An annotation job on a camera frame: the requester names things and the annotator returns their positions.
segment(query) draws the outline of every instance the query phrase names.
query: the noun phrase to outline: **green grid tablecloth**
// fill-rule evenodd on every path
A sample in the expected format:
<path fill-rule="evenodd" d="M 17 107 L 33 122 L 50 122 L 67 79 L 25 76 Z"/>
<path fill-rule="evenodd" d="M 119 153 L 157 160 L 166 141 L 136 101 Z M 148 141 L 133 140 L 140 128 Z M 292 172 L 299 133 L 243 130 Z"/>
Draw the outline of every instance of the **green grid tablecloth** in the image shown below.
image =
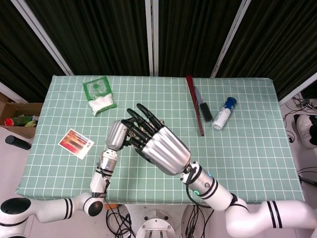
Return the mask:
<path fill-rule="evenodd" d="M 226 98 L 238 103 L 223 130 L 204 122 L 198 131 L 185 78 L 108 76 L 118 107 L 92 115 L 83 82 L 100 76 L 54 76 L 17 193 L 59 199 L 89 191 L 107 130 L 129 118 L 141 102 L 188 146 L 198 161 L 230 192 L 248 203 L 303 200 L 273 82 L 268 78 L 194 78 L 215 117 Z M 84 160 L 58 145 L 69 129 L 95 142 Z M 189 203 L 178 176 L 167 176 L 129 148 L 119 152 L 108 200 L 116 203 Z"/>

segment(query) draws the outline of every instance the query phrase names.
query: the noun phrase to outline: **blue cap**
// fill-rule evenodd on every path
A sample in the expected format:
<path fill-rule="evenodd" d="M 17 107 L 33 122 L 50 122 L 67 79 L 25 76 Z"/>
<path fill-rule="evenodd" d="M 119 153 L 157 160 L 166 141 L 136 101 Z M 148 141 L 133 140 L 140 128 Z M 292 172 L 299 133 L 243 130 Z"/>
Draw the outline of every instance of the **blue cap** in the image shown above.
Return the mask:
<path fill-rule="evenodd" d="M 228 97 L 227 101 L 224 103 L 224 108 L 229 108 L 230 110 L 233 109 L 234 105 L 236 105 L 237 100 L 233 97 Z"/>

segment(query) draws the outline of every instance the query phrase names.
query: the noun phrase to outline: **white bottle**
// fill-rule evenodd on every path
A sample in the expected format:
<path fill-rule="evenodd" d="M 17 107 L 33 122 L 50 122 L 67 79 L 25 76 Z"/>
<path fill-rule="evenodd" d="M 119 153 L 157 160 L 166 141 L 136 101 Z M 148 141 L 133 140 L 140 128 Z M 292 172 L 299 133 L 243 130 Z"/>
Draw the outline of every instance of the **white bottle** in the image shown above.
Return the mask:
<path fill-rule="evenodd" d="M 227 98 L 227 101 L 224 103 L 223 107 L 221 108 L 220 112 L 216 116 L 215 120 L 212 123 L 212 126 L 217 129 L 221 130 L 228 120 L 231 112 L 233 111 L 234 105 L 237 103 L 237 100 L 233 97 Z"/>

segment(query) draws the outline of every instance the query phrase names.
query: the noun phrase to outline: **knife handle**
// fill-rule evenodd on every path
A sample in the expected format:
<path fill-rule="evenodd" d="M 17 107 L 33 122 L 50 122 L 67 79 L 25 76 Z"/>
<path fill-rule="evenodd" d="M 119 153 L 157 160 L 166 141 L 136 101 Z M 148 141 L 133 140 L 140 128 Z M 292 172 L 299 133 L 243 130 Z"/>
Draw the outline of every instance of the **knife handle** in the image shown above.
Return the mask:
<path fill-rule="evenodd" d="M 200 106 L 200 109 L 202 110 L 205 121 L 211 121 L 212 116 L 211 116 L 207 103 L 201 103 L 199 106 Z"/>

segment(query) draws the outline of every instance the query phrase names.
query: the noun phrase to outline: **red chopstick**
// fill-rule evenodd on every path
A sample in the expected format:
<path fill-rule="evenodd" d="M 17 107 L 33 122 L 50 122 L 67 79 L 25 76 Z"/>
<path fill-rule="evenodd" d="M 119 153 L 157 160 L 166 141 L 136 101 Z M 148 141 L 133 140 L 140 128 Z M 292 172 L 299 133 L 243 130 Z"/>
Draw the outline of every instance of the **red chopstick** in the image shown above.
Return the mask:
<path fill-rule="evenodd" d="M 197 120 L 198 120 L 200 135 L 204 136 L 204 130 L 203 130 L 202 122 L 200 121 L 198 103 L 197 103 L 196 96 L 195 96 L 195 88 L 194 88 L 194 83 L 193 83 L 193 77 L 191 75 L 187 75 L 186 76 L 186 81 L 187 81 L 187 84 L 188 84 L 190 95 L 192 96 L 192 100 L 193 100 L 193 103 L 194 103 L 194 108 L 195 108 L 195 112 L 196 112 L 196 116 L 197 116 Z"/>

